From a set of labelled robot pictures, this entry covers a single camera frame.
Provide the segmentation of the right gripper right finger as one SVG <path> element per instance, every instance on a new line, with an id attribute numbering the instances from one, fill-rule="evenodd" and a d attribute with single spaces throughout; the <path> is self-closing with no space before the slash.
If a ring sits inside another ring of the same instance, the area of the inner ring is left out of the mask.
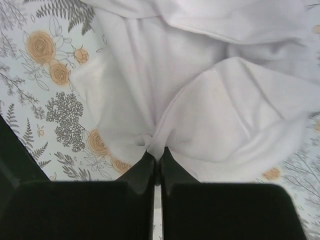
<path id="1" fill-rule="evenodd" d="M 289 194 L 266 183 L 201 183 L 166 148 L 159 162 L 165 240 L 304 240 Z"/>

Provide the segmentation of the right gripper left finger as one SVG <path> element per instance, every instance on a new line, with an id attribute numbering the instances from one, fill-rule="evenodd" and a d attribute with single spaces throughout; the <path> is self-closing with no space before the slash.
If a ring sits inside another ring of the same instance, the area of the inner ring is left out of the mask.
<path id="1" fill-rule="evenodd" d="M 150 240 L 155 159 L 115 181 L 30 182 L 7 206 L 9 240 Z"/>

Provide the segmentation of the white t shirt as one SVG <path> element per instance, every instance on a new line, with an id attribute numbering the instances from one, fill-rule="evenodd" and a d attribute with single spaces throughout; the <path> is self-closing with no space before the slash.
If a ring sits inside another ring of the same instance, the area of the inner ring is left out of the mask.
<path id="1" fill-rule="evenodd" d="M 111 154 L 250 181 L 301 146 L 320 109 L 301 0 L 89 0 L 107 45 L 70 76 Z"/>

